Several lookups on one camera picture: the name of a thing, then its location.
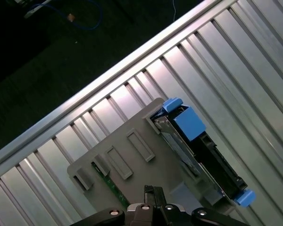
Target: screw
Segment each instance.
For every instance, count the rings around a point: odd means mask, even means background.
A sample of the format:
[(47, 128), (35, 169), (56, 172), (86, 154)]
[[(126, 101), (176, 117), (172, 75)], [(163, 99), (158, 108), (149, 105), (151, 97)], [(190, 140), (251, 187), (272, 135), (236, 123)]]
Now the screw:
[(166, 206), (166, 209), (167, 209), (167, 210), (171, 210), (171, 209), (173, 209), (173, 206), (172, 206), (172, 205), (167, 205), (167, 206)]
[(149, 206), (142, 206), (141, 208), (142, 208), (143, 210), (148, 210), (148, 209), (150, 209)]
[(118, 210), (112, 210), (112, 211), (110, 212), (110, 214), (113, 215), (113, 216), (117, 215), (118, 213), (119, 213)]
[(207, 214), (206, 211), (204, 211), (204, 210), (199, 210), (198, 213), (199, 213), (200, 215), (202, 215), (202, 216), (204, 216), (204, 215)]

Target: blue cable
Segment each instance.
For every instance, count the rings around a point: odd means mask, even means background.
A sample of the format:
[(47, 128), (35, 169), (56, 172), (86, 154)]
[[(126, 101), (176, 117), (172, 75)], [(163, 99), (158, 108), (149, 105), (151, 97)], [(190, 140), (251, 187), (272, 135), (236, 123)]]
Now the blue cable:
[(67, 15), (65, 15), (64, 13), (62, 13), (60, 10), (58, 10), (57, 8), (53, 7), (52, 5), (49, 5), (49, 4), (35, 4), (33, 6), (30, 7), (29, 11), (33, 10), (34, 8), (36, 8), (37, 6), (44, 6), (44, 7), (48, 7), (54, 11), (56, 11), (61, 17), (65, 18), (67, 21), (71, 22), (71, 24), (73, 24), (75, 27), (79, 28), (79, 29), (82, 29), (82, 30), (86, 30), (86, 31), (92, 31), (94, 29), (96, 29), (100, 23), (102, 22), (102, 19), (103, 19), (103, 12), (102, 12), (102, 8), (100, 7), (100, 5), (92, 0), (86, 0), (87, 2), (91, 2), (93, 3), (95, 6), (97, 6), (100, 10), (100, 18), (98, 20), (98, 22), (96, 23), (96, 25), (94, 25), (93, 27), (85, 27), (85, 26), (82, 26), (82, 25), (79, 25), (78, 23), (74, 22), (74, 21), (70, 21), (68, 20), (67, 18)]

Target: dark background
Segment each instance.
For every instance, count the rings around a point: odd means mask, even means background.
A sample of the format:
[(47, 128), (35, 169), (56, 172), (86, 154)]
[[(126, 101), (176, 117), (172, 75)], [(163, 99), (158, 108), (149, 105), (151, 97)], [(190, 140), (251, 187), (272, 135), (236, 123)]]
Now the dark background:
[[(175, 0), (176, 19), (199, 2)], [(14, 25), (23, 18), (14, 8), (0, 11), (0, 149), (173, 22), (172, 0), (97, 3), (103, 19), (93, 31), (45, 7), (21, 28)], [(85, 26), (99, 18), (98, 8), (84, 0), (50, 4)]]

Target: green circuit board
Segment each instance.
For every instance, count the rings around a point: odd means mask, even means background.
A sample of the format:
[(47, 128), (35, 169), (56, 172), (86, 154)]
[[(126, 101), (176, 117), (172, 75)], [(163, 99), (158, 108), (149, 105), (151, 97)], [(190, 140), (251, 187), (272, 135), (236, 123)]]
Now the green circuit board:
[(104, 176), (104, 174), (101, 172), (101, 170), (98, 168), (98, 166), (94, 162), (92, 162), (91, 165), (95, 168), (98, 175), (104, 180), (104, 182), (109, 187), (109, 189), (112, 191), (112, 193), (121, 202), (122, 206), (124, 206), (127, 209), (127, 207), (130, 205), (129, 201), (126, 199), (124, 194), (118, 189), (118, 187), (112, 181), (112, 179), (109, 177), (109, 175)]

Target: blue plastic tab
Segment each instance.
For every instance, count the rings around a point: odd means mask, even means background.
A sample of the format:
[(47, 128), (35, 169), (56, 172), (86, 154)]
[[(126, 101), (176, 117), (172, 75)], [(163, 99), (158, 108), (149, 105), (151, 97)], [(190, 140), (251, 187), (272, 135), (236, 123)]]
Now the blue plastic tab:
[(206, 126), (191, 107), (178, 115), (174, 121), (190, 141), (206, 130)]
[(235, 199), (235, 203), (240, 206), (248, 207), (256, 199), (256, 194), (252, 190), (244, 190)]
[(178, 108), (180, 105), (183, 104), (182, 99), (180, 98), (171, 98), (164, 102), (162, 108), (167, 112), (170, 113), (174, 109)]

